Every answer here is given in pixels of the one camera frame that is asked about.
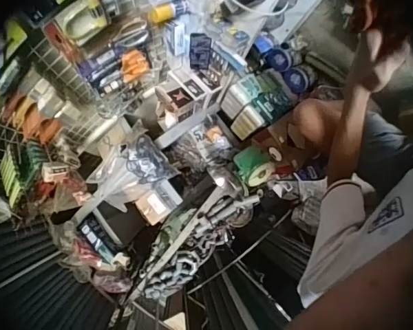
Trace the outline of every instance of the product label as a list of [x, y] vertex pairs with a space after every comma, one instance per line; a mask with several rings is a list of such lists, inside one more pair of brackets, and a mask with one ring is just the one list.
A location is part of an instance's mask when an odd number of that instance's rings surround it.
[[257, 82], [254, 74], [249, 74], [246, 77], [243, 77], [237, 82], [237, 84], [250, 100], [258, 97], [262, 92], [262, 87]]
[[156, 196], [156, 194], [151, 194], [147, 198], [147, 202], [148, 204], [150, 204], [150, 206], [153, 208], [154, 212], [156, 212], [157, 215], [161, 215], [167, 210], [165, 205], [160, 201], [159, 197]]

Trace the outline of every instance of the finger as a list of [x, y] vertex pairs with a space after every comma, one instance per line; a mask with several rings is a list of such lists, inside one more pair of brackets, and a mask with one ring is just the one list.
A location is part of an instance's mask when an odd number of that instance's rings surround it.
[[383, 34], [378, 29], [371, 29], [361, 33], [359, 51], [363, 56], [374, 62], [378, 58], [383, 43]]

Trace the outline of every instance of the wire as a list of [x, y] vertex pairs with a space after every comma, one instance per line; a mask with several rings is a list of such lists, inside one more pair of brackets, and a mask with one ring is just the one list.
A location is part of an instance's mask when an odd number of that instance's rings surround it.
[[246, 256], [249, 252], [251, 252], [257, 245], [260, 244], [261, 241], [263, 241], [276, 227], [278, 227], [279, 224], [281, 224], [286, 218], [292, 213], [292, 210], [288, 210], [288, 212], [279, 220], [273, 227], [265, 232], [252, 246], [250, 246], [245, 252], [243, 252], [239, 257], [231, 261], [228, 265], [223, 267], [219, 272], [215, 273], [212, 275], [210, 278], [206, 279], [204, 282], [200, 283], [197, 287], [194, 287], [190, 291], [187, 292], [187, 294], [192, 294], [194, 291], [199, 290], [201, 287], [203, 287], [205, 284], [208, 282], [212, 281], [214, 278], [218, 277], [221, 273], [223, 273], [225, 270], [230, 268], [232, 265], [236, 264], [239, 260], [241, 260], [244, 256]]
[[228, 0], [232, 3], [234, 3], [237, 7], [240, 7], [243, 10], [246, 10], [247, 12], [252, 12], [253, 14], [258, 14], [260, 16], [278, 16], [283, 14], [285, 11], [287, 11], [289, 7], [289, 2], [287, 1], [284, 7], [279, 10], [278, 12], [259, 12], [258, 10], [246, 7], [245, 5], [241, 4], [238, 0]]

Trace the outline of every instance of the tape roll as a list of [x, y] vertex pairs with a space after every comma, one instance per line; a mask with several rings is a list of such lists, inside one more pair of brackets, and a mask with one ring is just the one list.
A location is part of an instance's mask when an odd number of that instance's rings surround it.
[[266, 163], [258, 166], [251, 172], [247, 179], [248, 186], [257, 187], [268, 181], [269, 177], [274, 173], [275, 166], [272, 163]]
[[239, 176], [250, 187], [263, 184], [275, 172], [270, 157], [254, 146], [239, 152], [234, 157], [234, 164], [239, 168]]

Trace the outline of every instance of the brown cardboard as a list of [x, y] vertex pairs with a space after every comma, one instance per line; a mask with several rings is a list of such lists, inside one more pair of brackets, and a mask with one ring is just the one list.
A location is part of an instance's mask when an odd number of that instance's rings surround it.
[[271, 155], [277, 165], [277, 174], [297, 171], [315, 153], [310, 142], [293, 124], [291, 113], [254, 135], [252, 144]]

